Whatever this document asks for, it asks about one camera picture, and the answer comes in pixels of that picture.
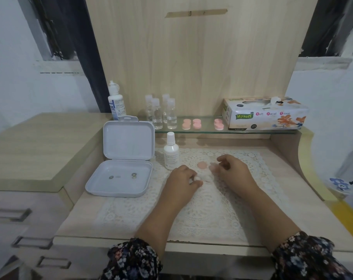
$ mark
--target countertop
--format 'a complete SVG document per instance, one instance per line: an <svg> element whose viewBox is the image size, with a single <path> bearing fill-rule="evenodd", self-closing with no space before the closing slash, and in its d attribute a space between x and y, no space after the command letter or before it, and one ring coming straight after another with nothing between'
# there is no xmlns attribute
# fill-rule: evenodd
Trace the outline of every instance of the countertop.
<svg viewBox="0 0 353 280"><path fill-rule="evenodd" d="M58 192L103 140L107 113L42 113L0 133L0 190Z"/></svg>
<svg viewBox="0 0 353 280"><path fill-rule="evenodd" d="M182 138L176 140L180 147L200 148L237 148L255 149L262 156L268 168L274 175L276 181L283 189L293 209L298 212L300 222L308 228L309 233L315 236L323 236L332 240L335 244L335 251L353 252L353 237L347 229L339 222L324 202L314 193L312 188L301 178L291 167L278 149L270 140L260 139L196 139ZM156 147L162 147L166 139L156 139ZM83 246L109 246L120 240L129 239L129 236L114 235L110 228L95 226L95 219L102 208L106 198L93 196L84 192L78 200L68 218L56 232L54 243L61 245L83 245ZM177 251L177 242L167 244L166 250ZM229 247L234 250L245 250L245 247L258 244L241 243ZM206 253L215 254L212 249L205 250Z"/></svg>

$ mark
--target left hand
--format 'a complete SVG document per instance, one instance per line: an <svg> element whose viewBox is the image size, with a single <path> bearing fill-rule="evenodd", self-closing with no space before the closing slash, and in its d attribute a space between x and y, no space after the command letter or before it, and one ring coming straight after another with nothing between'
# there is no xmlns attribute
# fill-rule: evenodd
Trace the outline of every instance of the left hand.
<svg viewBox="0 0 353 280"><path fill-rule="evenodd" d="M162 190L159 203L165 206L172 206L178 212L191 200L194 193L202 186L202 181L189 183L197 173L186 165L175 168L166 181Z"/></svg>

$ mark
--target right hand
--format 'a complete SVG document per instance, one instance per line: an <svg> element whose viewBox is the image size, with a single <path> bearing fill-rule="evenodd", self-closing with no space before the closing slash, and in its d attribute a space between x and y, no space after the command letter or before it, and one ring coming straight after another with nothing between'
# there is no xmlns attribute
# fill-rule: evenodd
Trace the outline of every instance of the right hand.
<svg viewBox="0 0 353 280"><path fill-rule="evenodd" d="M243 161L229 154L219 156L217 161L219 165L212 167L211 171L218 174L231 190L244 199L257 193L259 187Z"/></svg>

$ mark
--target tissue box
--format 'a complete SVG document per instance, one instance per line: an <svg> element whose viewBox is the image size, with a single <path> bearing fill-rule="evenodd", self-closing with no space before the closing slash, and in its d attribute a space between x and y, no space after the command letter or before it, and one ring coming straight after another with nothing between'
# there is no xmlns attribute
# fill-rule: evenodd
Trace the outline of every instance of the tissue box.
<svg viewBox="0 0 353 280"><path fill-rule="evenodd" d="M289 97L273 104L271 98L225 98L223 105L222 117L229 130L297 130L309 112Z"/></svg>

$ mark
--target hand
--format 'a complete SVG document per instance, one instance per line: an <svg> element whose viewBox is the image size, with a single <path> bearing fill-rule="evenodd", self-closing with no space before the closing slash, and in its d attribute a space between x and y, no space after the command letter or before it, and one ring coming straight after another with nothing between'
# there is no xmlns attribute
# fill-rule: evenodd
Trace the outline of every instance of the hand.
<svg viewBox="0 0 353 280"><path fill-rule="evenodd" d="M219 165L211 171L218 174L231 190L244 199L257 193L259 187L243 161L229 154L219 156L217 161Z"/></svg>
<svg viewBox="0 0 353 280"><path fill-rule="evenodd" d="M195 175L197 175L197 173L189 169L186 165L175 168L166 181L159 203L168 207L172 206L179 213L191 200L197 189L203 184L202 181L189 183L189 179L193 178Z"/></svg>

